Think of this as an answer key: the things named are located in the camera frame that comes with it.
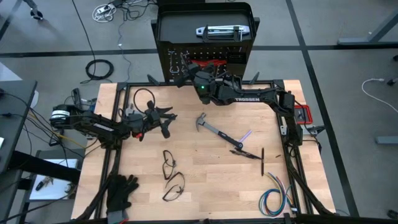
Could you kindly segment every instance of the power strip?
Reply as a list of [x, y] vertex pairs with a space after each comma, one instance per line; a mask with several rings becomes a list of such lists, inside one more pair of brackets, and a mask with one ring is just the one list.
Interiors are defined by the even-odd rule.
[[97, 13], [98, 14], [102, 14], [102, 13], [105, 13], [105, 12], [109, 12], [110, 10], [112, 10], [112, 8], [109, 7], [109, 5], [106, 5], [104, 7], [101, 7], [99, 9], [97, 9]]

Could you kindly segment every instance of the hammer head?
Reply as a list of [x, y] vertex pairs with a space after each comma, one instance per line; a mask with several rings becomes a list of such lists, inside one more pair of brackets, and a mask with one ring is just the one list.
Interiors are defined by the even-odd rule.
[[196, 123], [196, 125], [197, 125], [197, 130], [198, 130], [198, 131], [199, 131], [199, 124], [200, 124], [200, 125], [204, 125], [204, 124], [205, 124], [205, 120], [203, 119], [203, 118], [205, 118], [205, 116], [206, 116], [206, 114], [205, 114], [205, 113], [202, 113], [202, 114], [200, 115], [200, 117], [197, 118], [197, 123]]

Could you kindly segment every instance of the white cable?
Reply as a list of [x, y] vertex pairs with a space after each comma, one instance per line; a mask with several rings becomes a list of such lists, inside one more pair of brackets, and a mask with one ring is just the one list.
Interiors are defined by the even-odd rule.
[[385, 102], [385, 101], [383, 101], [383, 100], [380, 100], [379, 98], [376, 98], [375, 96], [370, 95], [369, 93], [367, 93], [367, 92], [364, 90], [363, 86], [365, 85], [365, 83], [370, 82], [370, 81], [384, 82], [384, 79], [383, 79], [383, 78], [371, 78], [371, 79], [369, 79], [369, 80], [366, 80], [365, 82], [362, 83], [362, 91], [363, 91], [366, 95], [370, 96], [371, 98], [373, 98], [373, 99], [375, 99], [375, 100], [377, 100], [377, 101], [380, 101], [381, 103], [387, 104], [387, 105], [388, 105], [389, 107], [391, 107], [395, 112], [398, 113], [398, 110], [397, 110], [395, 107], [393, 107], [391, 104], [389, 104], [389, 103], [387, 103], [387, 102]]
[[[108, 12], [104, 13], [98, 13], [98, 9], [101, 9], [102, 7], [108, 6], [111, 8]], [[116, 7], [113, 4], [102, 4], [100, 6], [97, 6], [94, 11], [93, 11], [93, 19], [96, 22], [109, 22], [113, 20], [113, 14], [117, 11]]]
[[123, 4], [134, 4], [134, 3], [139, 3], [142, 2], [142, 0], [135, 0], [133, 2], [127, 2], [128, 0], [126, 0], [126, 2], [124, 2]]

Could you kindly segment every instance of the white sticker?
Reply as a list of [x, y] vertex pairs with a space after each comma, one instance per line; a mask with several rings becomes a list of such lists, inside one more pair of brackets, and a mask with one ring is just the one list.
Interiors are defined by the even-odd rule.
[[70, 113], [62, 110], [53, 111], [51, 114], [51, 118], [64, 118], [66, 116], [70, 116]]
[[93, 125], [96, 126], [97, 128], [102, 128], [102, 129], [107, 130], [107, 131], [113, 131], [112, 128], [108, 128], [108, 127], [105, 127], [105, 126], [100, 125], [100, 124], [93, 124]]

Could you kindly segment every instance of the hammer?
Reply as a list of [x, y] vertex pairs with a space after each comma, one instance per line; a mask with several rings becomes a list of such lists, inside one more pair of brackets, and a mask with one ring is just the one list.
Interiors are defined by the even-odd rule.
[[205, 120], [203, 119], [203, 118], [205, 118], [205, 116], [206, 116], [206, 114], [202, 113], [200, 115], [200, 117], [197, 119], [196, 126], [197, 126], [197, 130], [198, 131], [199, 131], [199, 125], [202, 125], [203, 127], [209, 129], [210, 131], [213, 131], [218, 136], [220, 136], [224, 140], [226, 140], [229, 143], [231, 143], [232, 145], [234, 145], [237, 150], [241, 150], [243, 148], [243, 143], [235, 141], [233, 138], [229, 137], [228, 135], [226, 135], [222, 131], [219, 131], [216, 128], [214, 128], [213, 126], [211, 126], [210, 124], [206, 123]]

